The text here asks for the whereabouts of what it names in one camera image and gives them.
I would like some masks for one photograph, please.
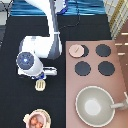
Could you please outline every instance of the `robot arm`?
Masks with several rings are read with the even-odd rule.
[[[18,74],[33,79],[46,79],[46,75],[56,75],[53,67],[44,67],[39,58],[56,59],[61,55],[62,45],[59,38],[54,0],[25,0],[42,10],[48,20],[50,37],[26,36],[20,43],[17,56]]]

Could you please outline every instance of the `brown counter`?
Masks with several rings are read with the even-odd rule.
[[[71,57],[69,48],[74,44],[85,45],[89,49],[89,54],[81,58]],[[96,47],[99,44],[106,44],[111,48],[111,54],[108,57],[100,57],[96,54]],[[87,76],[79,76],[75,73],[74,68],[79,61],[85,61],[90,65],[91,72]],[[99,72],[98,65],[102,61],[114,64],[113,75],[104,76]],[[66,42],[66,128],[92,128],[78,117],[75,110],[76,96],[81,89],[87,86],[98,86],[105,89],[113,97],[115,103],[125,99],[126,87],[114,41]],[[128,128],[128,110],[116,110],[113,120],[104,128]]]

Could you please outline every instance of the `white bowl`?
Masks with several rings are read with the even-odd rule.
[[[76,111],[86,124],[93,127],[103,127],[109,124],[115,114],[111,95],[97,86],[82,89],[76,97]]]

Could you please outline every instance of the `black circular pad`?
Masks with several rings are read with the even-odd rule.
[[[90,65],[84,61],[80,61],[75,65],[75,72],[80,76],[86,76],[90,73],[90,71]]]
[[[110,76],[115,72],[115,67],[108,61],[103,61],[98,65],[99,72],[104,76]]]
[[[81,46],[84,48],[84,54],[82,55],[82,57],[85,57],[88,55],[89,49],[85,45],[81,45]]]
[[[101,57],[107,57],[111,54],[111,49],[105,44],[100,44],[96,47],[96,53]]]

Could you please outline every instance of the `black tabletop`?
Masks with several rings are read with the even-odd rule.
[[[77,16],[58,16],[59,27],[75,24]],[[56,60],[41,59],[45,66],[58,70],[49,76],[44,92],[37,92],[35,81],[19,78],[16,57],[20,41],[27,35],[48,35],[46,17],[10,17],[0,51],[0,126],[25,128],[22,121],[27,113],[36,109],[49,112],[51,128],[66,128],[66,67],[65,42],[84,40],[110,40],[106,15],[81,16],[79,26],[60,30],[63,53]]]

